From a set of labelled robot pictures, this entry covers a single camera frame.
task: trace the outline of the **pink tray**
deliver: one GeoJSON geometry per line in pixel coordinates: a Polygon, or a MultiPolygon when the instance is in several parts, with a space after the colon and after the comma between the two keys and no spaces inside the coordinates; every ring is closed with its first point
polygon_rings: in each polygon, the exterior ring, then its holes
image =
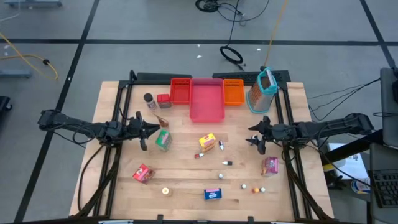
{"type": "Polygon", "coordinates": [[[193,122],[224,120],[224,85],[220,78],[192,78],[189,116],[193,122]]]}

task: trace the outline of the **black floor line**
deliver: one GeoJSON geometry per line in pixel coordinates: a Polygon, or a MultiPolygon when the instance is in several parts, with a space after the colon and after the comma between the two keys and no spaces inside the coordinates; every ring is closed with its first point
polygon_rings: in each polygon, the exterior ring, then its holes
{"type": "Polygon", "coordinates": [[[376,35],[377,41],[380,43],[380,47],[383,51],[383,54],[387,60],[388,65],[390,66],[390,68],[395,67],[395,61],[392,58],[390,51],[388,50],[388,47],[383,39],[383,36],[380,33],[379,28],[377,27],[376,21],[374,20],[372,13],[369,9],[368,4],[366,4],[365,0],[360,0],[361,5],[363,7],[363,10],[365,11],[366,17],[369,20],[369,23],[371,24],[371,27],[373,29],[374,35],[376,35]]]}
{"type": "MultiPolygon", "coordinates": [[[[88,31],[90,30],[91,24],[93,23],[94,15],[95,15],[95,12],[97,10],[99,2],[100,2],[100,0],[95,0],[94,3],[93,3],[93,6],[91,8],[90,14],[89,14],[87,22],[86,22],[86,26],[85,26],[85,28],[83,30],[82,35],[81,35],[78,47],[76,49],[75,56],[74,56],[74,58],[72,60],[72,64],[70,65],[67,78],[66,78],[65,83],[63,85],[63,88],[62,88],[62,91],[61,91],[61,94],[60,94],[60,98],[58,99],[58,103],[57,103],[57,107],[56,107],[56,109],[58,109],[58,110],[62,109],[63,104],[65,102],[65,98],[67,97],[67,93],[68,93],[68,89],[69,89],[70,83],[71,83],[71,81],[73,79],[73,75],[75,73],[76,66],[77,66],[78,61],[80,59],[81,51],[83,50],[83,46],[84,46],[85,41],[87,39],[88,31]]],[[[23,222],[23,220],[24,220],[27,207],[29,206],[29,202],[30,202],[30,200],[32,198],[32,194],[34,192],[34,189],[35,189],[35,186],[36,186],[36,183],[37,183],[37,179],[39,178],[40,171],[42,170],[45,157],[46,157],[47,152],[49,150],[50,143],[51,143],[51,140],[52,140],[52,136],[53,136],[53,133],[47,133],[45,135],[45,138],[44,138],[44,141],[43,141],[43,145],[42,145],[42,147],[40,149],[39,156],[37,157],[37,160],[36,160],[35,166],[33,168],[32,174],[30,175],[30,179],[29,179],[27,187],[25,189],[24,196],[22,197],[21,203],[19,205],[17,214],[16,214],[15,219],[14,219],[14,223],[15,222],[16,223],[23,222]]]]}
{"type": "MultiPolygon", "coordinates": [[[[14,44],[79,44],[78,39],[9,39],[14,44]]],[[[228,40],[114,40],[86,39],[85,44],[227,44],[228,40]]],[[[398,41],[385,42],[396,46],[398,41]]],[[[267,45],[269,40],[231,40],[238,45],[267,45]]],[[[330,41],[330,40],[274,40],[273,45],[307,45],[307,46],[377,46],[379,41],[330,41]]]]}

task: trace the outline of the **concrete floor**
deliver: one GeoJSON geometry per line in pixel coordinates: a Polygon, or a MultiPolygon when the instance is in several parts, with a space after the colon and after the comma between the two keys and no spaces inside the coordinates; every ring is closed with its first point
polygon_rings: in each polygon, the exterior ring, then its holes
{"type": "MultiPolygon", "coordinates": [[[[62,8],[23,9],[19,17],[0,24],[0,32],[10,39],[75,39],[81,37],[94,0],[68,0],[62,8]]],[[[385,41],[398,41],[398,2],[366,1],[385,41]]],[[[265,1],[241,1],[239,8],[247,17],[261,11],[265,1]]],[[[282,1],[271,0],[265,13],[247,23],[236,25],[233,39],[269,40],[282,1]]],[[[0,17],[11,16],[11,9],[0,1],[0,17]]],[[[217,13],[198,11],[194,1],[184,0],[101,0],[88,39],[186,40],[229,37],[231,23],[217,13]]],[[[377,41],[359,0],[290,1],[280,22],[276,40],[377,41]]],[[[0,44],[0,55],[14,55],[0,44]]],[[[47,80],[38,73],[30,79],[1,79],[0,95],[12,98],[14,109],[0,130],[0,223],[12,222],[45,133],[37,127],[41,110],[54,108],[67,77],[77,44],[16,44],[23,53],[48,58],[60,78],[47,80]]],[[[136,72],[187,73],[210,77],[216,72],[237,72],[219,53],[218,44],[86,44],[68,91],[63,112],[91,120],[105,80],[128,77],[136,72]]],[[[247,71],[256,71],[264,63],[267,45],[232,45],[244,57],[247,71]]],[[[389,47],[398,60],[398,47],[389,47]]],[[[51,70],[33,61],[48,75],[51,70]]],[[[268,65],[288,70],[292,81],[304,82],[308,96],[344,89],[378,78],[379,69],[388,67],[380,46],[308,46],[275,45],[268,65]]],[[[21,60],[0,60],[0,68],[28,68],[21,60]]],[[[335,96],[310,100],[312,106],[335,96]]],[[[331,106],[317,111],[326,114],[331,106]]],[[[352,112],[369,115],[376,129],[381,120],[371,116],[381,110],[380,87],[375,83],[343,103],[328,118],[340,118],[352,112]]],[[[332,140],[350,142],[347,135],[332,140]]],[[[83,151],[55,136],[25,221],[64,218],[68,215],[80,170],[83,151]]],[[[355,198],[331,193],[336,218],[347,222],[366,222],[366,204],[355,198]]]]}

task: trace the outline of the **wooden table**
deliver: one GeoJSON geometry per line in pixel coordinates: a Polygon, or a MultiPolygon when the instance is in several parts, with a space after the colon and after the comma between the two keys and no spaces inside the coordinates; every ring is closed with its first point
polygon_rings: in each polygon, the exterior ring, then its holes
{"type": "MultiPolygon", "coordinates": [[[[118,82],[102,83],[93,122],[111,120],[117,87],[118,82]]],[[[303,83],[288,83],[288,87],[294,121],[310,121],[303,83]]],[[[250,86],[245,86],[245,92],[249,88],[250,86]]],[[[169,92],[170,86],[167,85],[133,86],[129,117],[139,110],[145,121],[157,123],[157,118],[148,109],[143,95],[152,93],[155,96],[169,92]]],[[[287,121],[282,92],[280,94],[284,120],[287,121]]],[[[154,220],[158,214],[163,214],[165,220],[232,221],[247,220],[248,216],[253,216],[256,221],[294,220],[286,168],[280,157],[282,149],[267,143],[266,155],[260,155],[255,146],[249,146],[244,140],[252,134],[258,134],[249,131],[248,127],[260,122],[263,114],[251,113],[246,103],[226,106],[224,121],[215,124],[192,123],[188,105],[173,105],[171,109],[163,110],[158,108],[155,113],[169,121],[167,129],[172,133],[172,146],[168,152],[158,149],[155,139],[159,132],[146,141],[148,151],[140,149],[137,139],[123,143],[111,218],[154,220]],[[194,155],[200,152],[199,138],[208,133],[214,133],[217,141],[224,142],[224,151],[216,146],[202,158],[194,159],[194,155]],[[262,177],[261,161],[268,156],[279,157],[279,174],[262,177]],[[225,166],[222,161],[233,161],[233,166],[225,166]],[[156,171],[147,185],[132,178],[141,164],[151,166],[156,171]],[[223,174],[224,179],[220,180],[218,174],[223,174]],[[241,189],[242,184],[248,188],[241,189]],[[171,197],[162,195],[164,187],[172,190],[171,197]],[[223,198],[205,201],[203,189],[218,187],[223,191],[223,198]],[[267,190],[264,194],[254,194],[251,192],[253,187],[265,187],[267,190]]],[[[266,115],[270,117],[271,123],[277,123],[274,103],[266,115]]],[[[95,140],[87,144],[82,167],[98,148],[95,140]]],[[[86,170],[82,204],[88,201],[98,186],[103,156],[104,150],[91,161],[86,170]]],[[[332,217],[333,211],[318,152],[306,147],[301,150],[301,156],[308,191],[332,217]]],[[[100,214],[104,212],[107,194],[106,190],[100,214]]],[[[305,217],[302,195],[298,189],[297,199],[301,217],[305,217]]],[[[77,187],[70,214],[78,211],[76,201],[77,187]]]]}

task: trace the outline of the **small box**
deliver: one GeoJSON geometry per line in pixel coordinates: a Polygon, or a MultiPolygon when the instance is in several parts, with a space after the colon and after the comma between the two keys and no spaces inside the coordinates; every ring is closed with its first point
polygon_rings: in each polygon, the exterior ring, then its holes
{"type": "Polygon", "coordinates": [[[172,106],[172,102],[169,94],[158,94],[157,95],[157,104],[160,108],[170,108],[172,106]]]}
{"type": "Polygon", "coordinates": [[[161,150],[167,152],[172,141],[172,135],[168,131],[162,129],[156,139],[156,145],[158,145],[161,150]]]}
{"type": "Polygon", "coordinates": [[[278,157],[267,157],[261,164],[261,175],[270,177],[278,173],[278,157]]]}
{"type": "Polygon", "coordinates": [[[141,164],[141,166],[139,166],[138,170],[132,177],[138,180],[139,182],[146,184],[146,182],[149,179],[151,179],[154,175],[155,171],[145,166],[144,164],[141,164]]]}
{"type": "Polygon", "coordinates": [[[220,199],[222,197],[221,189],[206,189],[205,200],[220,199]]]}
{"type": "Polygon", "coordinates": [[[210,134],[200,138],[199,143],[201,146],[202,153],[205,153],[205,152],[209,151],[210,149],[214,148],[214,146],[216,144],[216,137],[214,136],[213,133],[210,133],[210,134]]]}

